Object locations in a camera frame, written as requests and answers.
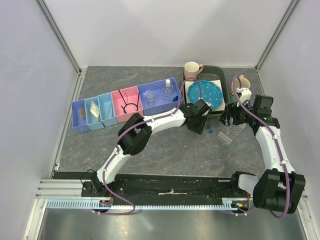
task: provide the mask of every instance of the light blue plastic bin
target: light blue plastic bin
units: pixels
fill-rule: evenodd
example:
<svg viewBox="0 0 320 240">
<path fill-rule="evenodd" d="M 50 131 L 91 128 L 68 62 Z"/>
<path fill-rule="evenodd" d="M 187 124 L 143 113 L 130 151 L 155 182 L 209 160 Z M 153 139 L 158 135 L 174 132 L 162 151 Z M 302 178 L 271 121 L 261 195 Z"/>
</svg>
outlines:
<svg viewBox="0 0 320 240">
<path fill-rule="evenodd" d="M 85 100 L 77 100 L 71 102 L 72 109 L 72 128 L 79 134 L 90 131 L 87 125 L 86 117 L 81 117 L 82 109 L 85 109 Z"/>
<path fill-rule="evenodd" d="M 118 124 L 116 119 L 114 103 L 111 93 L 105 93 L 98 96 L 101 121 L 105 127 Z"/>
<path fill-rule="evenodd" d="M 166 78 L 159 81 L 149 82 L 145 84 L 138 85 L 138 91 L 140 92 L 140 99 L 143 107 L 143 113 L 145 116 L 151 116 L 158 113 L 163 113 L 166 111 L 170 111 L 171 109 L 175 108 L 178 105 L 178 101 L 169 101 L 163 96 L 164 93 L 162 92 L 162 86 L 165 85 L 166 80 L 170 79 L 171 84 L 174 87 L 174 93 L 170 98 L 174 98 L 175 96 L 179 97 L 180 89 L 178 87 L 177 81 L 174 77 Z M 155 99 L 155 105 L 149 107 L 147 104 L 147 93 L 153 93 Z M 181 96 L 180 104 L 183 104 L 184 99 Z"/>
<path fill-rule="evenodd" d="M 88 127 L 90 128 L 91 131 L 98 130 L 98 129 L 103 129 L 105 126 L 101 122 L 101 114 L 99 116 L 100 120 L 96 121 L 95 116 L 93 116 L 93 114 L 90 111 L 91 101 L 93 101 L 99 107 L 99 101 L 98 101 L 98 97 L 97 96 L 86 98 L 84 100 L 85 119 L 86 119 L 86 122 L 88 124 Z"/>
</svg>

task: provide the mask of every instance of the light purple wall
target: light purple wall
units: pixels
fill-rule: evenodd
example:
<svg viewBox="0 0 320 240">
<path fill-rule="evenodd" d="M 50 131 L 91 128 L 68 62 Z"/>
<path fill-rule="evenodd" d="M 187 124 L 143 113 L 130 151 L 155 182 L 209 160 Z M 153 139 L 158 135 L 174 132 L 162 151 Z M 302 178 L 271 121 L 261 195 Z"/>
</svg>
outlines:
<svg viewBox="0 0 320 240">
<path fill-rule="evenodd" d="M 22 239 L 77 75 L 33 0 L 0 7 L 0 236 Z"/>
<path fill-rule="evenodd" d="M 273 96 L 282 142 L 320 227 L 320 1 L 300 1 L 261 68 L 265 94 Z"/>
<path fill-rule="evenodd" d="M 290 0 L 46 0 L 82 66 L 255 66 Z"/>
</svg>

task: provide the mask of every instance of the dark green tray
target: dark green tray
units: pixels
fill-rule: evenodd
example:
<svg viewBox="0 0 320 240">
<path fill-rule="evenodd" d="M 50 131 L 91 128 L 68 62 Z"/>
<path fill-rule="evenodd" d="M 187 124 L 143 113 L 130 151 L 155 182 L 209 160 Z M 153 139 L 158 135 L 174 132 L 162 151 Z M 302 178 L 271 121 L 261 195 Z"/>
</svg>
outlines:
<svg viewBox="0 0 320 240">
<path fill-rule="evenodd" d="M 225 73 L 220 67 L 204 65 L 202 72 L 198 74 L 198 77 L 196 79 L 207 80 L 207 81 L 220 80 L 224 103 L 229 104 L 231 102 L 230 95 L 229 95 L 229 85 L 228 85 L 228 82 L 226 81 Z M 186 101 L 187 93 L 186 93 L 185 86 L 183 86 L 183 88 L 184 88 L 183 89 L 184 101 Z M 222 113 L 223 111 L 215 111 L 211 113 L 211 115 L 219 117 Z"/>
</svg>

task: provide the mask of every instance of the plastic bottle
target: plastic bottle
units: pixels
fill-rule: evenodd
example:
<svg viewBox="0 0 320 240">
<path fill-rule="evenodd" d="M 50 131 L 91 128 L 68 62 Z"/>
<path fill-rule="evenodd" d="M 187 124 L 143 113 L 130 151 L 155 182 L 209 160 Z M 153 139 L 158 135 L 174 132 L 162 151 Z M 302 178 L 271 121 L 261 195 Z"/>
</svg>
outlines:
<svg viewBox="0 0 320 240">
<path fill-rule="evenodd" d="M 167 97 L 169 97 L 173 94 L 174 86 L 171 84 L 170 79 L 165 80 L 165 84 L 162 87 L 162 92 Z"/>
<path fill-rule="evenodd" d="M 148 105 L 149 108 L 154 107 L 156 105 L 156 100 L 153 93 L 148 92 L 146 94 L 146 104 Z"/>
</svg>

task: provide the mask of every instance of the teal plate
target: teal plate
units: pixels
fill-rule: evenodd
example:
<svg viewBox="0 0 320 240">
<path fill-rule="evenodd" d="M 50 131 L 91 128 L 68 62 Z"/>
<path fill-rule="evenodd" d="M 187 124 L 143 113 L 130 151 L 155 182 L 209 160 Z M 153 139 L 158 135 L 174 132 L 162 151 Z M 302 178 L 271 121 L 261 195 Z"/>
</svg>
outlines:
<svg viewBox="0 0 320 240">
<path fill-rule="evenodd" d="M 199 82 L 202 90 L 203 100 L 207 103 L 211 103 L 212 109 L 216 109 L 217 107 L 219 107 L 222 103 L 223 98 L 220 87 L 207 80 L 201 80 Z M 189 97 L 190 103 L 195 104 L 198 101 L 200 97 L 200 91 L 199 85 L 196 81 L 189 87 L 187 95 Z"/>
</svg>

